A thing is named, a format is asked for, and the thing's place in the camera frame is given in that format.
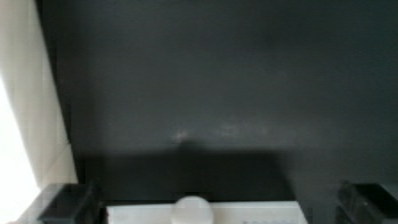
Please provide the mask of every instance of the white object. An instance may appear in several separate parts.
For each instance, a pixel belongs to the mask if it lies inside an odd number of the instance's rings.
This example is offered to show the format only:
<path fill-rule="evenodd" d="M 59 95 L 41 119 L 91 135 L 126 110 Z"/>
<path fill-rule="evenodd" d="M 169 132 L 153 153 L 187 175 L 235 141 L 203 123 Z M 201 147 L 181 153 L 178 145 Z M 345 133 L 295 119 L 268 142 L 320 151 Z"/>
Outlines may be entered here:
<path fill-rule="evenodd" d="M 179 199 L 171 213 L 172 224 L 213 224 L 213 211 L 208 201 L 188 196 Z"/>
<path fill-rule="evenodd" d="M 174 207 L 174 204 L 108 206 L 108 224 L 169 224 Z M 213 224 L 307 224 L 297 201 L 222 202 L 210 203 L 210 208 Z"/>

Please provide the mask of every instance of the white wall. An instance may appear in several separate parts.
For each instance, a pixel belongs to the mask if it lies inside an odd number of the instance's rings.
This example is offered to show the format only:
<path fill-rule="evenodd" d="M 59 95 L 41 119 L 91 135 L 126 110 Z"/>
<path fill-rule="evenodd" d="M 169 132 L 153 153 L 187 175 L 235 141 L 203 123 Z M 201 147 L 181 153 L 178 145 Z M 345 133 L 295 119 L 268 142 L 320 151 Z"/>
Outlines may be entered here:
<path fill-rule="evenodd" d="M 0 0 L 0 78 L 44 189 L 75 183 L 76 173 L 34 0 Z"/>

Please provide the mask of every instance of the white round knob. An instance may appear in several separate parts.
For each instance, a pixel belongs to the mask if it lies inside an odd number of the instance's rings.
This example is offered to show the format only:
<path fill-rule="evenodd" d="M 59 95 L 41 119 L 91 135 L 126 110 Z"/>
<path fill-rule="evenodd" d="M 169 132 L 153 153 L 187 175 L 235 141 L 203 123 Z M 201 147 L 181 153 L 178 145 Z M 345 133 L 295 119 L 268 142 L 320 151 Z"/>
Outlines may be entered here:
<path fill-rule="evenodd" d="M 208 201 L 195 196 L 179 199 L 171 214 L 172 224 L 213 224 L 213 211 Z"/>

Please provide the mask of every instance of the dark panel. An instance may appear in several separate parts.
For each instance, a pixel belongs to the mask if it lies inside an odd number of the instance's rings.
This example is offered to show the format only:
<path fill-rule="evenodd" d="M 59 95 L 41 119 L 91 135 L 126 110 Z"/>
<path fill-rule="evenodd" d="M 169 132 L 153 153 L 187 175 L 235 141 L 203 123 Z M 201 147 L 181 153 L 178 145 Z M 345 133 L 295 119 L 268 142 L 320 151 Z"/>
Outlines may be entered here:
<path fill-rule="evenodd" d="M 332 223 L 339 181 L 398 181 L 396 9 L 387 0 L 43 0 L 78 161 L 156 154 L 183 139 L 282 150 L 307 216 Z"/>

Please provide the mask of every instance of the black wall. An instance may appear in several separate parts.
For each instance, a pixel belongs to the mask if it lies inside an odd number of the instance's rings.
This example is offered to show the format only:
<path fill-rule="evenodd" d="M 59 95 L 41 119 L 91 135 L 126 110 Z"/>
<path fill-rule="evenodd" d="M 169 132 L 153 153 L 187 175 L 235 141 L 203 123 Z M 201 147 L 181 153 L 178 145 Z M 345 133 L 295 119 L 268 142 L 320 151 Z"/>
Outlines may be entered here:
<path fill-rule="evenodd" d="M 282 151 L 307 216 L 332 223 L 339 181 L 398 181 L 396 1 L 39 5 L 82 181 L 92 157 L 185 139 Z"/>

